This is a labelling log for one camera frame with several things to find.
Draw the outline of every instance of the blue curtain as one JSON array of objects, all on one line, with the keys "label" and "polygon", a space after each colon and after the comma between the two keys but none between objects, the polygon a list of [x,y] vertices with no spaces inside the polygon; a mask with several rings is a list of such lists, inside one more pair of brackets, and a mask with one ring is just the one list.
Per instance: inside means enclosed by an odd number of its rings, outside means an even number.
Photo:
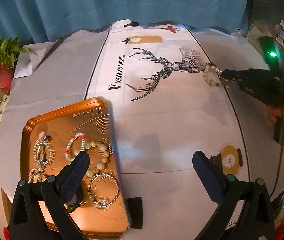
[{"label": "blue curtain", "polygon": [[142,24],[173,21],[233,32],[247,0],[0,0],[0,37],[54,41],[75,30],[96,30],[131,19]]}]

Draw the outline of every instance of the lamp print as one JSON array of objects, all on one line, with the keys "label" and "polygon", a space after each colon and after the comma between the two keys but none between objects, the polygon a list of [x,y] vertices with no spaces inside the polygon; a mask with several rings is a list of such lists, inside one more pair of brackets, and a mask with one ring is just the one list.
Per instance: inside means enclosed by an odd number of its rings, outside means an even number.
[{"label": "lamp print", "polygon": [[124,41],[125,44],[140,44],[140,43],[162,43],[162,37],[159,35],[145,35],[145,36],[130,36]]},{"label": "lamp print", "polygon": [[180,31],[181,30],[180,28],[174,28],[172,25],[167,26],[165,28],[161,28],[161,29],[169,30],[170,32],[173,32],[173,33],[176,33],[176,31]]},{"label": "lamp print", "polygon": [[242,152],[232,143],[225,143],[217,156],[210,157],[211,163],[217,165],[224,174],[237,175],[242,166]]}]

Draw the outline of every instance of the metal tray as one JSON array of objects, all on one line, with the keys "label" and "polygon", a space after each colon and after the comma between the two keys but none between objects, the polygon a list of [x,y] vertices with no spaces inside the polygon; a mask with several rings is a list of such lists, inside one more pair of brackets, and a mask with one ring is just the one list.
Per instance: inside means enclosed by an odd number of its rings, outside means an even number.
[{"label": "metal tray", "polygon": [[[61,169],[70,164],[65,159],[65,149],[72,135],[83,132],[87,141],[101,141],[108,147],[109,163],[103,172],[111,173],[120,184],[120,170],[117,168],[117,155],[112,148],[112,132],[110,127],[107,104],[99,98],[90,98],[85,101],[62,107],[46,114],[39,115],[26,123],[22,132],[21,143],[21,178],[27,180],[32,168],[40,168],[33,159],[33,145],[41,132],[48,133],[55,150],[55,160],[45,168],[47,175],[57,175]],[[74,148],[80,148],[81,140],[74,142]],[[101,161],[99,151],[95,148],[86,150],[90,155],[90,168]],[[78,227],[87,238],[93,239],[120,239],[130,226],[130,216],[125,200],[120,191],[117,200],[106,209],[99,210],[90,201],[87,195],[89,178],[84,176],[81,188],[84,195],[83,203],[70,214]],[[115,185],[108,179],[98,183],[96,193],[112,199],[116,193]],[[44,205],[40,202],[44,218],[49,228],[56,230],[53,220]]]}]

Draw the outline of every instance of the blue gripper pad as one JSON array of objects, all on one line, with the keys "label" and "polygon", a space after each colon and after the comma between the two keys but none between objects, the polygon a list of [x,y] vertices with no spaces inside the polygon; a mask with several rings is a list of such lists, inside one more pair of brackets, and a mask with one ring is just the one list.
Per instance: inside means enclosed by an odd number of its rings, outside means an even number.
[{"label": "blue gripper pad", "polygon": [[57,175],[56,188],[61,203],[71,201],[79,187],[90,163],[89,155],[81,151],[71,164],[65,166]]},{"label": "blue gripper pad", "polygon": [[192,163],[210,199],[221,204],[228,188],[224,173],[202,151],[194,153]]}]

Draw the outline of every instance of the bracelet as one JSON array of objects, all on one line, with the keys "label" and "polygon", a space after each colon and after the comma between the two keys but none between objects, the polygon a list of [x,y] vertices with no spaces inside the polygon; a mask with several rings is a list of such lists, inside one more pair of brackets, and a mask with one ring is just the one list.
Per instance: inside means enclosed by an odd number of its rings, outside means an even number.
[{"label": "bracelet", "polygon": [[99,173],[101,170],[104,170],[105,168],[105,164],[107,164],[109,162],[109,155],[110,153],[107,151],[107,146],[99,141],[91,141],[90,143],[87,142],[85,144],[85,149],[90,149],[91,147],[98,147],[100,152],[102,152],[103,157],[101,159],[100,162],[98,162],[96,164],[96,166],[93,169],[88,169],[86,171],[86,176],[88,176],[89,178],[94,176],[94,174]]},{"label": "bracelet", "polygon": [[[42,168],[45,168],[45,166],[50,165],[54,161],[54,149],[49,144],[49,141],[52,139],[52,137],[44,132],[41,132],[39,134],[39,139],[35,142],[33,147],[33,158],[37,165],[41,166]],[[50,157],[46,159],[46,151],[47,149],[49,151]]]},{"label": "bracelet", "polygon": [[213,62],[210,62],[210,63],[207,63],[207,64],[205,65],[205,70],[204,70],[204,73],[203,73],[204,80],[205,80],[210,86],[220,86],[220,84],[217,83],[217,82],[215,82],[213,79],[208,79],[208,78],[207,78],[208,72],[212,72],[212,73],[214,73],[214,74],[216,74],[216,75],[221,75],[222,71],[219,70]]},{"label": "bracelet", "polygon": [[44,170],[41,168],[33,168],[30,173],[29,173],[29,177],[28,177],[28,183],[32,183],[33,178],[37,176],[37,182],[42,182],[43,181],[43,177],[47,178],[48,175],[44,173]]},{"label": "bracelet", "polygon": [[[95,179],[97,179],[100,176],[104,176],[103,179],[106,178],[106,177],[109,177],[110,180],[113,181],[116,185],[116,188],[117,188],[116,194],[111,201],[109,201],[108,198],[104,198],[102,200],[97,200],[94,197],[93,193],[91,192],[93,182],[95,181]],[[94,205],[98,209],[105,209],[105,208],[109,207],[110,205],[112,205],[115,202],[115,200],[118,198],[119,193],[120,193],[120,187],[119,187],[118,181],[111,174],[104,173],[104,172],[103,173],[97,173],[90,179],[87,190],[88,190],[88,196],[89,196],[90,200],[94,203]]]},{"label": "bracelet", "polygon": [[[82,142],[81,142],[81,148],[78,151],[73,151],[73,154],[71,156],[71,147],[73,142],[77,139],[81,137],[82,138]],[[67,161],[71,162],[75,159],[75,157],[79,154],[80,151],[84,151],[85,150],[85,143],[86,143],[86,135],[82,132],[78,132],[77,134],[73,135],[69,141],[69,143],[66,146],[66,151],[65,151],[65,158]]]}]

